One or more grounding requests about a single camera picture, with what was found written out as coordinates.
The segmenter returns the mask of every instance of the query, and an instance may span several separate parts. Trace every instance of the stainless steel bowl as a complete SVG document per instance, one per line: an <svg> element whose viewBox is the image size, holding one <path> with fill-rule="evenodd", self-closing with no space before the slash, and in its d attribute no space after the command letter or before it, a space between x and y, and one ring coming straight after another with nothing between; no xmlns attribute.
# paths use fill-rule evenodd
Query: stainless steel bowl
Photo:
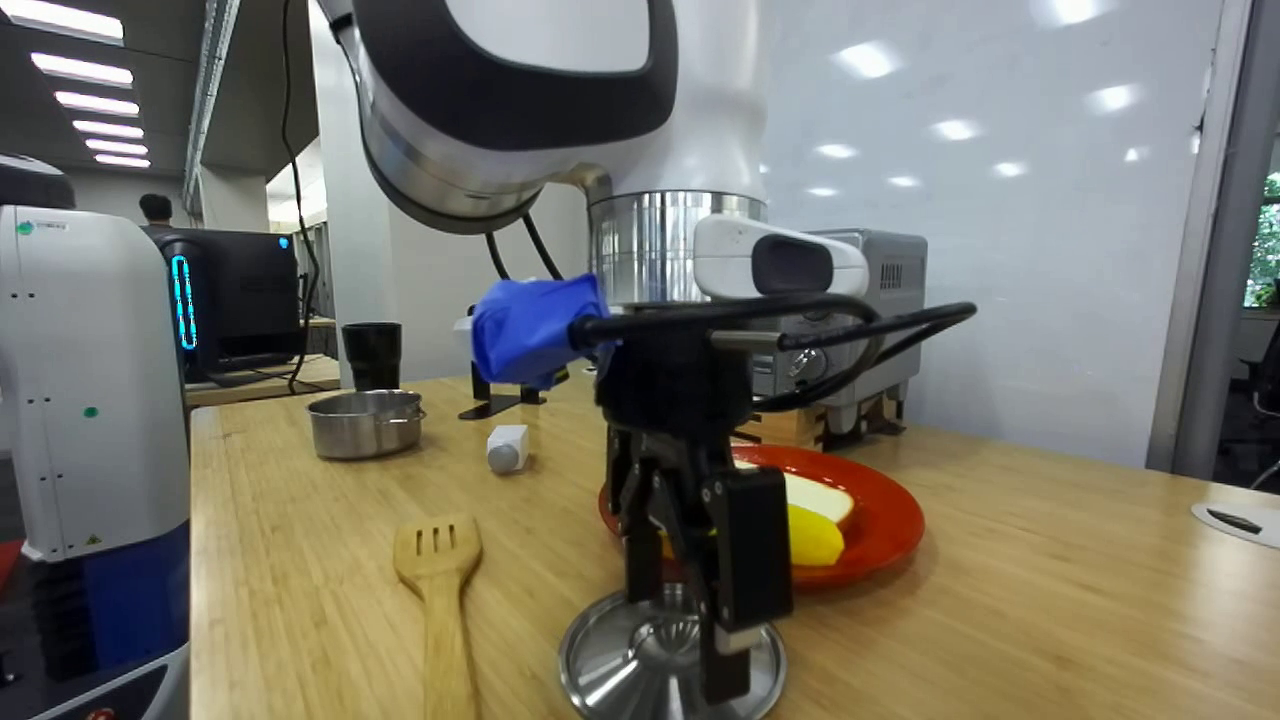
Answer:
<svg viewBox="0 0 1280 720"><path fill-rule="evenodd" d="M325 461L392 455L418 445L417 393L347 393L308 405L312 438Z"/></svg>

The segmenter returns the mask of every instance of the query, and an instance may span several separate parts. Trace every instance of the black mug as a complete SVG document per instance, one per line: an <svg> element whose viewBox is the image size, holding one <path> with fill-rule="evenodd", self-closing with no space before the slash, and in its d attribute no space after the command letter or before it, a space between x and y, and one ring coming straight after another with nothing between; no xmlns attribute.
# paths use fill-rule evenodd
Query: black mug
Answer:
<svg viewBox="0 0 1280 720"><path fill-rule="evenodd" d="M343 322L354 393L400 387L400 322Z"/></svg>

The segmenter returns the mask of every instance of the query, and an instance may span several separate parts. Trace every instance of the black chair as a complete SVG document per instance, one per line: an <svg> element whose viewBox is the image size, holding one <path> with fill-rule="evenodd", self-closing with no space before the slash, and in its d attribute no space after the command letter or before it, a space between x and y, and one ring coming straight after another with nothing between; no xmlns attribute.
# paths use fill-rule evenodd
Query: black chair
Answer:
<svg viewBox="0 0 1280 720"><path fill-rule="evenodd" d="M1243 371L1243 379L1233 379L1214 479L1262 486L1280 477L1280 322L1262 358L1247 358Z"/></svg>

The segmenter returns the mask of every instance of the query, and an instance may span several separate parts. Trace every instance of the wooden fork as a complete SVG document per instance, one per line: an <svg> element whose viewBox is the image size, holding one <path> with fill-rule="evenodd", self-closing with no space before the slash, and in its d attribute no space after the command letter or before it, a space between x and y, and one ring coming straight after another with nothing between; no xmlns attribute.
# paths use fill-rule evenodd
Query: wooden fork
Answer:
<svg viewBox="0 0 1280 720"><path fill-rule="evenodd" d="M475 515L434 515L394 536L394 577L423 603L429 716L475 716L475 683L463 628L463 582L479 565Z"/></svg>

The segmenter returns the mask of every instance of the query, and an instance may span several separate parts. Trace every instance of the desk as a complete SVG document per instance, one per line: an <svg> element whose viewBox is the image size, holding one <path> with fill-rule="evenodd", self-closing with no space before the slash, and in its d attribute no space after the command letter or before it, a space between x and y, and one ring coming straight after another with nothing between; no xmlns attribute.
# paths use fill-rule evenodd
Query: desk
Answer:
<svg viewBox="0 0 1280 720"><path fill-rule="evenodd" d="M191 408L277 401L277 396L286 396L286 371L293 365L280 365L280 366L265 366L258 379L187 383L184 393ZM308 355L304 366L296 371L298 393L333 393L335 383L340 383L340 365L333 355Z"/></svg>
<svg viewBox="0 0 1280 720"><path fill-rule="evenodd" d="M588 387L522 408L538 455L517 479L482 472L463 383L423 405L423 449L381 465L316 461L304 401L196 411L196 720L417 716L429 661L392 536L434 512L482 530L463 609L482 716L572 716L556 642L618 586ZM935 433L856 455L914 493L928 536L900 577L800 595L774 716L1280 710L1280 552L1187 512L1274 496Z"/></svg>

